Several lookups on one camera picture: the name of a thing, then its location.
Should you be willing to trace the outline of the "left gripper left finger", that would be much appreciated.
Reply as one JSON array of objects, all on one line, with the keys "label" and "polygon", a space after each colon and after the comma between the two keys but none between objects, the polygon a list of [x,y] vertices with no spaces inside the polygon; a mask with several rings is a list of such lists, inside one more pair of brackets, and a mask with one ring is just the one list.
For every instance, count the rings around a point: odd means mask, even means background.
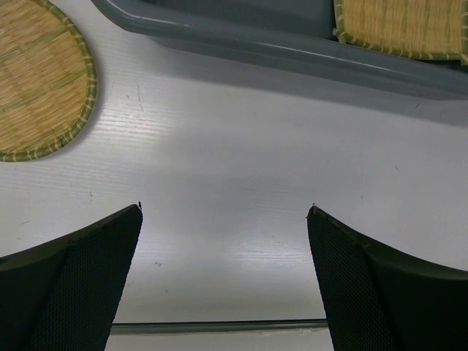
[{"label": "left gripper left finger", "polygon": [[143,212],[130,205],[1,258],[2,350],[104,350]]}]

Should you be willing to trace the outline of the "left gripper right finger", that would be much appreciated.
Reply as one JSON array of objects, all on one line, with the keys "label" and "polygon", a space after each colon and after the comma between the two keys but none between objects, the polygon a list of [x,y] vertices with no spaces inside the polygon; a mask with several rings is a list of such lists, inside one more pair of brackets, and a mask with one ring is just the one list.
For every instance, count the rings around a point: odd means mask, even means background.
[{"label": "left gripper right finger", "polygon": [[405,254],[317,206],[307,216],[335,350],[466,350],[467,272]]}]

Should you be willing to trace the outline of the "round green-rimmed bamboo tray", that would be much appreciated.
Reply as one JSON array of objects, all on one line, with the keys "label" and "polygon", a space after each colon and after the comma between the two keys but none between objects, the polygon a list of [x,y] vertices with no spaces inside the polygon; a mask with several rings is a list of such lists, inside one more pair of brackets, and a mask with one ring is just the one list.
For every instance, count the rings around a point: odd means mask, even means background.
[{"label": "round green-rimmed bamboo tray", "polygon": [[57,152],[83,130],[97,98],[86,38],[50,1],[1,2],[1,161]]}]

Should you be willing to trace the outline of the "rectangular bamboo mat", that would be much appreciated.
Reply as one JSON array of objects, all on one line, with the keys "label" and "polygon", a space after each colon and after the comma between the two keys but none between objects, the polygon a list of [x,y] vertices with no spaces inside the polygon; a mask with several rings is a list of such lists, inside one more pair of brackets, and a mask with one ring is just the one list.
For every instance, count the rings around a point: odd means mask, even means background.
[{"label": "rectangular bamboo mat", "polygon": [[341,0],[333,3],[342,44],[418,61],[467,64],[467,2]]}]

